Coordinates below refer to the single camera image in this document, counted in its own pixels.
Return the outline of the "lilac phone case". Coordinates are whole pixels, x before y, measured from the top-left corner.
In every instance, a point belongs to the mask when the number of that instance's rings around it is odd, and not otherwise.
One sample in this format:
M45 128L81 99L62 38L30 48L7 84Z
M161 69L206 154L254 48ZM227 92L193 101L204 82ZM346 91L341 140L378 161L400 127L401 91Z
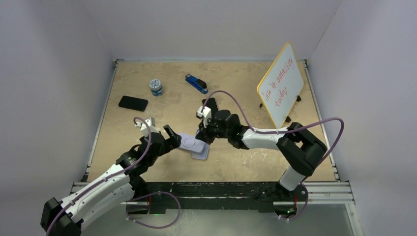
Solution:
M198 140L193 135L186 133L178 133L181 137L179 148L193 153L201 153L206 145L201 140Z
M199 153L197 152L191 152L191 158L197 159L197 160L206 160L209 153L209 145L205 144L203 147L203 150Z

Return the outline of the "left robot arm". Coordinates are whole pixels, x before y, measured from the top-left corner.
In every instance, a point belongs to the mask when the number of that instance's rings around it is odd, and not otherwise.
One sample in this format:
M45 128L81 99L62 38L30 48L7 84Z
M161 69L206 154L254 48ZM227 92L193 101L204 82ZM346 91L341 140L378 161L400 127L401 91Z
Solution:
M169 136L167 139L154 126L142 123L140 143L123 153L104 174L62 200L48 200L40 221L46 235L79 236L99 216L123 202L144 200L150 205L155 196L168 195L178 205L172 193L149 192L147 182L141 177L159 157L181 145L181 135L168 125L163 128Z

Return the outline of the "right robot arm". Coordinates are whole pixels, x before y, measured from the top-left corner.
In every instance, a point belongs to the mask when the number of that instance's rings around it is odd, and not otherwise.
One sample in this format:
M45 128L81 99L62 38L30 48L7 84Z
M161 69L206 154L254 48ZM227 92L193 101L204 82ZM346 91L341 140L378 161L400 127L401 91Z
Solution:
M207 144L215 139L226 139L237 149L265 148L278 150L289 163L276 187L277 196L290 199L296 187L312 176L324 157L327 147L300 123L293 122L281 129L256 129L242 125L237 114L220 110L214 115L211 109L201 106L196 117L200 119L196 138Z

